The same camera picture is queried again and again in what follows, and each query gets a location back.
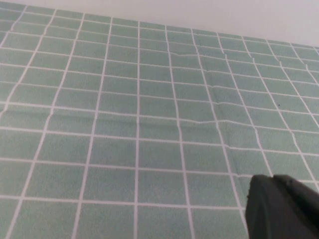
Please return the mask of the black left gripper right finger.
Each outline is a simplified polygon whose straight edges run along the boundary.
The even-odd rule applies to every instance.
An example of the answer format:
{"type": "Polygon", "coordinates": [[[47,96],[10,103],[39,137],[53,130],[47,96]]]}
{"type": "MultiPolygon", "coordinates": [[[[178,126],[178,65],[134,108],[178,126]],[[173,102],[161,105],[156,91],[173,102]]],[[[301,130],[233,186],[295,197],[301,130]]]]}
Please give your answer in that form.
{"type": "Polygon", "coordinates": [[[289,175],[274,175],[273,179],[283,187],[302,224],[318,239],[319,194],[289,175]]]}

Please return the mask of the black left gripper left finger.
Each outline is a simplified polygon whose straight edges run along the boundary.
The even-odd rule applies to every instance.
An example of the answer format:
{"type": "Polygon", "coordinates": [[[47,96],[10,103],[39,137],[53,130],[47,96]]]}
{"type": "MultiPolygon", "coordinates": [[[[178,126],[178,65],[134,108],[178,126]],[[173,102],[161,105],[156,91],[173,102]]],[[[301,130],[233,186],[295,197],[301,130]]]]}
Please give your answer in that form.
{"type": "Polygon", "coordinates": [[[251,239],[296,239],[296,206],[274,178],[254,175],[250,181],[245,219],[251,239]]]}

